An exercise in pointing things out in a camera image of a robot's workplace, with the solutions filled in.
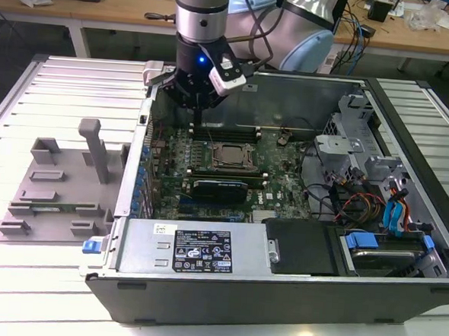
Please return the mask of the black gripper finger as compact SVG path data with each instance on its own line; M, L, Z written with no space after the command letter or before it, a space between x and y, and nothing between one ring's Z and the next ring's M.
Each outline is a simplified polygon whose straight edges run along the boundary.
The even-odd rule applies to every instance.
M174 71L163 80L162 90L181 109L188 111L193 124L199 123L199 82L192 74L185 71Z
M226 97L221 97L218 94L206 94L199 97L199 111L198 111L198 125L202 124L202 113L207 109L214 109L221 104Z

